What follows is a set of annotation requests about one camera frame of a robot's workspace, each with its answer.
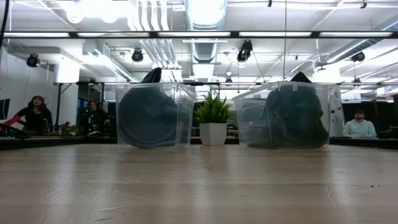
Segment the potted plant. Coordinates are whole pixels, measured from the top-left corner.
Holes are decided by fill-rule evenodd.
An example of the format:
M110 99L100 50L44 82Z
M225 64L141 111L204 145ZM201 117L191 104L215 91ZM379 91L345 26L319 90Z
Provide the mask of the potted plant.
M202 144L209 146L223 145L226 139L226 123L232 112L226 98L213 98L211 93L205 96L205 101L195 111L195 117L200 123L200 139Z

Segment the person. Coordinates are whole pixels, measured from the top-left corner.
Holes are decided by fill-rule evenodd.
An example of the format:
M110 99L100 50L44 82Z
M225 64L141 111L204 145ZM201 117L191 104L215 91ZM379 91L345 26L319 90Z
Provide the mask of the person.
M344 127L343 136L349 138L375 138L376 131L372 122L366 121L363 110L357 110L352 121L348 121Z
M25 116L25 121L19 120L23 124L23 131L31 134L47 134L53 131L52 115L41 96L34 96L27 107L20 110L16 116Z
M107 113L100 109L100 104L91 101L89 108L83 115L82 124L84 127L84 135L87 135L93 131L99 131L102 134L105 133L105 127L108 127L110 120Z

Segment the table surface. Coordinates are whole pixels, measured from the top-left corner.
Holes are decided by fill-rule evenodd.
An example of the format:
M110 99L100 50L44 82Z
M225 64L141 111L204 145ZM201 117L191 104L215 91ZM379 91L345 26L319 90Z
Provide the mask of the table surface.
M398 152L239 145L0 151L0 223L397 223Z

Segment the green plant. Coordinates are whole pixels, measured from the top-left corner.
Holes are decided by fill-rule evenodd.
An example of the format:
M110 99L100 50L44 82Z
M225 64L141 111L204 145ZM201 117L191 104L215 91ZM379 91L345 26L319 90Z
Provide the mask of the green plant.
M203 105L195 111L195 118L201 124L205 123L221 123L225 124L227 120L233 116L232 112L229 111L231 105L225 103L224 100L220 100L219 97L213 98L211 93L205 96Z

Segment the clear plastic bin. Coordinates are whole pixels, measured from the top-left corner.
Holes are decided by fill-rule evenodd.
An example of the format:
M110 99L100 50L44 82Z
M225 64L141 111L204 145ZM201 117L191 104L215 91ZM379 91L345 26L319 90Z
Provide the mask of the clear plastic bin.
M234 97L240 144L269 148L329 144L330 92L328 85L277 82Z
M141 148L190 144L196 98L179 83L117 85L118 143Z

